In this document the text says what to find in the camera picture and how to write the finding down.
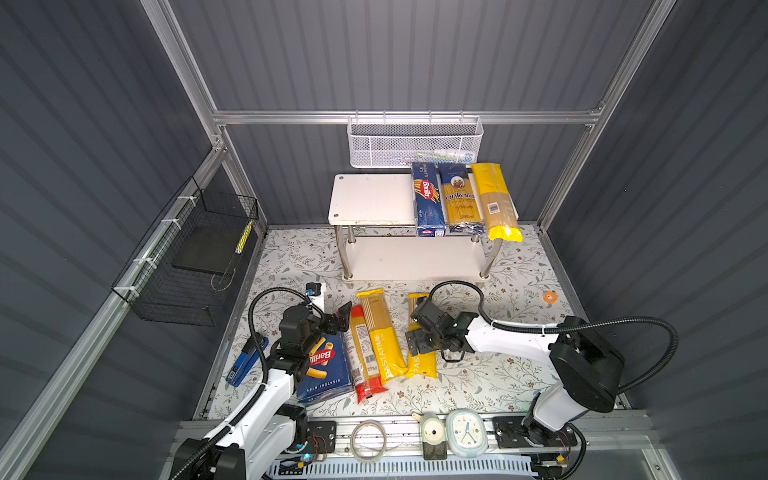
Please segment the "yellow Pastatime spaghetti bag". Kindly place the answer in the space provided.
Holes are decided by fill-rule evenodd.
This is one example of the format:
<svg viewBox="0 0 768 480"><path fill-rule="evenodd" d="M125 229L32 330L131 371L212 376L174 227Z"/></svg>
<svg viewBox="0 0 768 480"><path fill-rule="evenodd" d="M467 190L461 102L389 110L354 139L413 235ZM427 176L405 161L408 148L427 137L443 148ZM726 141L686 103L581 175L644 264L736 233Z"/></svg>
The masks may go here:
<svg viewBox="0 0 768 480"><path fill-rule="evenodd" d="M382 288L357 294L363 308L366 326L372 342L381 381L389 381L404 376L407 371L399 341L392 323Z"/></svg>
<svg viewBox="0 0 768 480"><path fill-rule="evenodd" d="M408 295L408 313L412 314L417 307L418 301L427 297L427 293L410 293ZM410 379L416 375L422 375L437 379L437 358L435 352L423 353L413 355L411 351L408 351L408 369L405 374L407 379Z"/></svg>

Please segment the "dark blue spaghetti bag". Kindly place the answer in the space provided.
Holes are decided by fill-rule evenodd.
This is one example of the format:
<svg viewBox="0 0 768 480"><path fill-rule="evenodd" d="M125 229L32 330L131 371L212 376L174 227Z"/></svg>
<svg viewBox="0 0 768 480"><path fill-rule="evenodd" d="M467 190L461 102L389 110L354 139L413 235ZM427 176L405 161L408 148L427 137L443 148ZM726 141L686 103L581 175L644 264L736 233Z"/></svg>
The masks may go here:
<svg viewBox="0 0 768 480"><path fill-rule="evenodd" d="M483 222L467 168L461 164L441 164L438 172L449 231L455 234L480 234Z"/></svg>

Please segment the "blue Barilla spaghetti box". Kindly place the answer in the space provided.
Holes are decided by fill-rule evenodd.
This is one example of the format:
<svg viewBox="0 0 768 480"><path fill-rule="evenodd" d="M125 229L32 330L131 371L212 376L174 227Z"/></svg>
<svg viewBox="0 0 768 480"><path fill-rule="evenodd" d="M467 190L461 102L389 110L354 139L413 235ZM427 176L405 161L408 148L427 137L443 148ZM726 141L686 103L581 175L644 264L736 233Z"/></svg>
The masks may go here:
<svg viewBox="0 0 768 480"><path fill-rule="evenodd" d="M416 232L420 237L444 237L446 222L439 191L438 170L433 163L411 165Z"/></svg>

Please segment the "yellow spaghetti bag with barcode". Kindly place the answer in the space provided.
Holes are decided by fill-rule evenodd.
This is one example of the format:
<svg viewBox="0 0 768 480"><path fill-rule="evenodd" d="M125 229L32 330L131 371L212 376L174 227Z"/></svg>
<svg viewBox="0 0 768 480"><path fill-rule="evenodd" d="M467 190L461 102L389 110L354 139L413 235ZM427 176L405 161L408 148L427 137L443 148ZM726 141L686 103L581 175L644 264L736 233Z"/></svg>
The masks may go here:
<svg viewBox="0 0 768 480"><path fill-rule="evenodd" d="M523 234L501 166L476 163L471 169L489 239L521 243Z"/></svg>

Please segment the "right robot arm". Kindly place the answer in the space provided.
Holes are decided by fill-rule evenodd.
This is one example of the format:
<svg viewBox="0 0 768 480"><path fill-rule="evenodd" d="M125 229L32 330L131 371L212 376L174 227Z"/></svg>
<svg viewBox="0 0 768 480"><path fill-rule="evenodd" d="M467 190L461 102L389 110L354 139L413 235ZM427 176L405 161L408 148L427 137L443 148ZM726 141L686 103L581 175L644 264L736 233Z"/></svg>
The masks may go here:
<svg viewBox="0 0 768 480"><path fill-rule="evenodd" d="M475 313L462 311L453 316L441 309L433 297L449 285L467 287L479 297ZM588 322L568 316L560 323L525 324L502 322L484 308L485 295L467 281L449 280L437 284L427 296L416 300L410 319L419 328L407 335L413 353L450 351L504 354L546 364L556 372L555 383L534 396L521 435L534 446L543 446L569 424L587 412L610 413L619 395L645 383L672 360L679 346L679 334L665 320L647 316L623 316ZM660 359L637 378L623 383L625 358L599 331L608 327L646 324L668 334Z"/></svg>

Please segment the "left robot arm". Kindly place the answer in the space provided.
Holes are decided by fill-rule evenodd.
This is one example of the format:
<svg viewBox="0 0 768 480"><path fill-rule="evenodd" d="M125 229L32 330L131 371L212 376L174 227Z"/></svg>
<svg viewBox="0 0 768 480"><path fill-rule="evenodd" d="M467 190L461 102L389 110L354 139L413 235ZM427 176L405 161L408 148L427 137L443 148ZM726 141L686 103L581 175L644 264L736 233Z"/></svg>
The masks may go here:
<svg viewBox="0 0 768 480"><path fill-rule="evenodd" d="M287 308L279 324L280 338L265 353L256 354L261 381L216 427L200 439L187 439L176 450L170 479L267 479L275 460L286 453L282 467L300 470L330 452L326 440L314 440L306 408L290 398L307 376L312 349L324 334L341 334L350 326L352 303L326 313L304 292L271 287L258 293L247 309L251 338L262 335L255 327L256 306L273 293L289 293L300 302Z"/></svg>

